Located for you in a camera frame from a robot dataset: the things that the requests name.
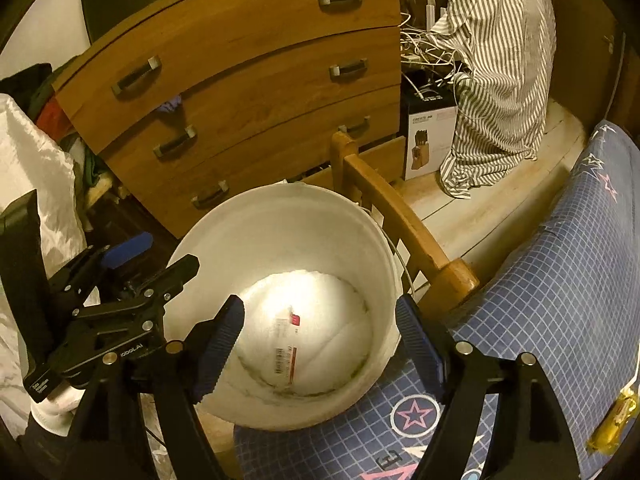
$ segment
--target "drawer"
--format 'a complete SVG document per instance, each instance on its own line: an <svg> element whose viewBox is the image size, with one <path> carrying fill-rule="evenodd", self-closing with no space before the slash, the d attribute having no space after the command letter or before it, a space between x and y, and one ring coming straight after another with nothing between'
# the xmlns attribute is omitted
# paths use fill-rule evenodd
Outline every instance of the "drawer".
<svg viewBox="0 0 640 480"><path fill-rule="evenodd" d="M398 85L398 44L397 27L373 28L310 41L244 63L187 92L179 112L153 111L112 142L102 158L133 193L135 189L157 189L213 155L278 124L316 108ZM331 77L332 66L355 66L355 70L347 76ZM187 127L196 137L186 134ZM171 143L175 146L172 150L159 148Z"/></svg>
<svg viewBox="0 0 640 480"><path fill-rule="evenodd" d="M62 74L54 85L58 102L99 153L162 102L238 64L399 23L399 0L321 1L327 0L181 0L156 12L143 9L146 19L128 30L115 27ZM136 77L116 96L113 86L129 75Z"/></svg>
<svg viewBox="0 0 640 480"><path fill-rule="evenodd" d="M328 161L331 136L341 125L351 130L360 145L397 132L399 101L399 86L395 86L320 108L236 144L162 189L131 191L172 234L183 236L221 199L294 178ZM228 186L225 193L218 186L222 181ZM214 197L210 203L207 196ZM200 208L194 206L195 198L203 202Z"/></svg>
<svg viewBox="0 0 640 480"><path fill-rule="evenodd" d="M406 138L396 137L379 144L360 154L362 160L369 164L388 182L401 178L404 174L404 160L406 158ZM310 186L334 188L331 167L318 171L302 180Z"/></svg>

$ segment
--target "chair backrest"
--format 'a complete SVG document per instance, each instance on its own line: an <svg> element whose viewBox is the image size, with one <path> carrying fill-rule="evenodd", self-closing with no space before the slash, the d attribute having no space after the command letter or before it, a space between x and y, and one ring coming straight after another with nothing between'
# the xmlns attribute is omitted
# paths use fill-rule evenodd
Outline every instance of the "chair backrest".
<svg viewBox="0 0 640 480"><path fill-rule="evenodd" d="M333 135L330 149L334 191L383 216L382 229L392 244L400 241L408 250L405 261L410 279L422 272L430 286L418 302L422 314L442 318L478 288L479 280L462 259L449 261L429 230L398 192L358 155L358 145L347 134ZM402 275L402 287L410 290L409 278Z"/></svg>

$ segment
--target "metal screw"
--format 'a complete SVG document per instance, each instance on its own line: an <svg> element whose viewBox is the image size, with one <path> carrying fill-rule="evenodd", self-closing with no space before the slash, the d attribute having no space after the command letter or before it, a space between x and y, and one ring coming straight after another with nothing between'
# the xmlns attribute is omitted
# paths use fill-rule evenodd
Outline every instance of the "metal screw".
<svg viewBox="0 0 640 480"><path fill-rule="evenodd" d="M456 343L456 350L462 355L469 355L474 351L474 348L471 346L471 343L460 341L459 343Z"/></svg>
<svg viewBox="0 0 640 480"><path fill-rule="evenodd" d="M118 354L116 354L116 352L109 352L108 354L105 354L104 357L102 358L102 362L106 365L112 365L117 360L118 360Z"/></svg>
<svg viewBox="0 0 640 480"><path fill-rule="evenodd" d="M184 345L182 344L182 341L178 340L169 341L164 347L164 351L168 354L179 354L183 349Z"/></svg>
<svg viewBox="0 0 640 480"><path fill-rule="evenodd" d="M522 354L520 358L522 359L522 362L527 366L533 366L538 362L536 359L536 356L533 354L530 354L529 352L524 352L524 354Z"/></svg>

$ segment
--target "blue grid fabric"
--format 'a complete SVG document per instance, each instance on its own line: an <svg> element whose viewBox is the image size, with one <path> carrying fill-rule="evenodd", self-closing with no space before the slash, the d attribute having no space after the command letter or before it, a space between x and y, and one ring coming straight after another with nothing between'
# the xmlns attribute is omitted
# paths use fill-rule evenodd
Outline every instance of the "blue grid fabric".
<svg viewBox="0 0 640 480"><path fill-rule="evenodd" d="M558 396L583 478L608 460L586 441L630 380L640 338L640 153L602 122L562 198L529 245L454 331L488 355L537 355ZM463 480L478 480L497 396L487 397ZM246 480L409 480L442 407L425 393L402 345L375 386L345 413L285 433L236 428Z"/></svg>

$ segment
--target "striped fabric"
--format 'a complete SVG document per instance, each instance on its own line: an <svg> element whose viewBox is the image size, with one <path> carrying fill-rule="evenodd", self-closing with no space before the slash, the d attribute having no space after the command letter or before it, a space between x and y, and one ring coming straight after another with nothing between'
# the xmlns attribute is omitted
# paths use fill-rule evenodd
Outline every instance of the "striped fabric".
<svg viewBox="0 0 640 480"><path fill-rule="evenodd" d="M440 176L445 190L470 198L473 186L498 182L543 135L556 50L551 0L449 0L430 30L467 70L452 79L460 113Z"/></svg>

